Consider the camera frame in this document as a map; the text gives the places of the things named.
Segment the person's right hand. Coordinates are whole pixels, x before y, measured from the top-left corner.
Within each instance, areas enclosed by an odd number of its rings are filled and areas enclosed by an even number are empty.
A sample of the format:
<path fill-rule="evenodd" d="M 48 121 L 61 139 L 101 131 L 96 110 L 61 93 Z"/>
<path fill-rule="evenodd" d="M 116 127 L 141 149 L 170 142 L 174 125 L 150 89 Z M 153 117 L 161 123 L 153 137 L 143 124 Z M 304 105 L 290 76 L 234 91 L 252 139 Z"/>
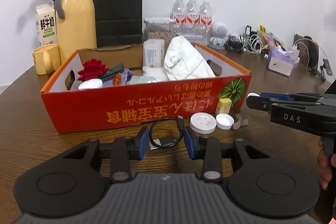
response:
<path fill-rule="evenodd" d="M 331 166 L 335 167 L 335 154 L 330 157 L 325 154 L 321 138 L 319 139 L 318 146 L 321 148 L 317 156 L 317 162 L 319 165 L 319 183 L 322 188 L 326 190 L 333 176 Z"/>

